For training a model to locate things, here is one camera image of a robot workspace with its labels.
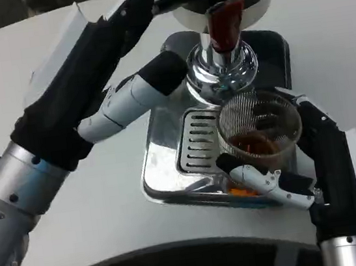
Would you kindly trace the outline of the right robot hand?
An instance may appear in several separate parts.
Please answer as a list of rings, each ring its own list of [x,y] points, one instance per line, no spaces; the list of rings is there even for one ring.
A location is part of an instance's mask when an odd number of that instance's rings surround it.
[[[356,237],[356,130],[305,95],[279,87],[241,92],[218,114],[216,165],[248,190],[305,209],[317,242]]]

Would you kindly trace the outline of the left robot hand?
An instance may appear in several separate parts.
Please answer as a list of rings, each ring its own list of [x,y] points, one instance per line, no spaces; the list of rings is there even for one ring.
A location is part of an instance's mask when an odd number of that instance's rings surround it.
[[[62,38],[71,41],[52,73],[40,76],[45,82],[34,103],[18,119],[12,142],[33,155],[69,172],[92,149],[76,131],[92,102],[116,69],[142,37],[154,17],[155,0],[119,0],[96,22],[68,26]]]

